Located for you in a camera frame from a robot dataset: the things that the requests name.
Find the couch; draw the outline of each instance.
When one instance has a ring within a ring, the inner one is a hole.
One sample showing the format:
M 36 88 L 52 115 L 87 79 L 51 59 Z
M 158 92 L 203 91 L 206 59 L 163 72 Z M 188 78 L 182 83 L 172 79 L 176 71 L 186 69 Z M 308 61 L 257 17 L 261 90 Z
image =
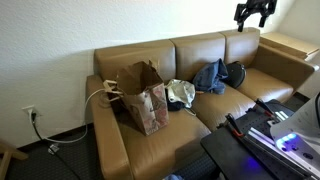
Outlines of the couch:
M 239 61 L 247 75 L 223 95 L 196 95 L 192 108 L 169 112 L 169 125 L 145 136 L 128 112 L 115 113 L 95 95 L 89 102 L 94 123 L 101 171 L 105 179 L 162 179 L 203 155 L 201 138 L 225 121 L 225 115 L 244 115 L 256 98 L 288 100 L 318 69 L 294 56 L 259 44 L 260 32 L 246 28 L 172 39 L 96 49 L 95 75 L 87 77 L 87 94 L 103 89 L 102 82 L 115 79 L 118 69 L 151 60 L 165 83 L 170 79 L 192 80 L 207 63 L 219 58 L 225 64 Z

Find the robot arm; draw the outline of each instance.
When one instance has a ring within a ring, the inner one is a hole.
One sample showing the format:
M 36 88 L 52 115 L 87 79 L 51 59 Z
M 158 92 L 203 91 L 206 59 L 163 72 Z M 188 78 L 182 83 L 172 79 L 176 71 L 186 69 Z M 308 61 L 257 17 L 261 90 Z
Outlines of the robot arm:
M 244 21 L 255 13 L 261 14 L 259 27 L 264 27 L 264 24 L 269 15 L 274 14 L 277 5 L 277 0 L 247 0 L 246 4 L 238 4 L 234 16 L 234 20 L 238 22 L 238 31 L 242 32 Z

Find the white wall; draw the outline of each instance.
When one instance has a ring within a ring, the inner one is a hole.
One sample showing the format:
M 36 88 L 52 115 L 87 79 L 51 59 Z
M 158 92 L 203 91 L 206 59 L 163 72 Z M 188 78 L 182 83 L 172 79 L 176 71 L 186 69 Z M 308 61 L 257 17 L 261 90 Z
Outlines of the white wall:
M 319 0 L 295 1 L 278 30 L 281 33 L 296 37 L 320 47 Z M 320 64 L 320 53 L 311 61 Z M 300 89 L 302 94 L 313 97 L 320 91 L 320 71 L 317 71 Z
M 237 28 L 246 0 L 0 1 L 0 137 L 20 147 L 37 141 L 27 115 L 54 135 L 81 125 L 93 49 Z M 262 32 L 275 30 L 294 0 L 281 0 Z M 245 26 L 257 27 L 259 16 Z

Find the gray carpet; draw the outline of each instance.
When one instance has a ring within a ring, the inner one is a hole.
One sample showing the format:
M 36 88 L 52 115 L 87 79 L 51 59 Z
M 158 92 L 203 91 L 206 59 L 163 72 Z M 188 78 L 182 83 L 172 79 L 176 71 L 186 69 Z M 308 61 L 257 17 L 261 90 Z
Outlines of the gray carpet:
M 294 96 L 285 103 L 287 107 L 296 111 L 305 103 L 305 99 Z M 82 134 L 63 138 L 75 139 Z M 59 145 L 58 154 L 77 172 L 82 180 L 103 179 L 97 154 L 94 130 L 91 128 L 88 135 L 80 142 L 70 145 Z M 56 157 L 48 153 L 45 145 L 35 145 L 27 152 L 29 158 L 25 161 L 12 160 L 7 172 L 8 180 L 57 180 L 77 179 Z M 210 175 L 215 168 L 208 155 L 178 170 L 174 174 L 185 180 L 211 179 Z

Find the paper bag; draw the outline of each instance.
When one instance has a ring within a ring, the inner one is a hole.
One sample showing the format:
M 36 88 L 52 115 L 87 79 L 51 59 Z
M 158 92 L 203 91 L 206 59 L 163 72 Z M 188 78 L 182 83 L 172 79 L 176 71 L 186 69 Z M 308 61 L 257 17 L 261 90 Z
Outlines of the paper bag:
M 125 106 L 145 135 L 150 135 L 169 122 L 163 80 L 145 62 L 118 71 L 117 88 Z

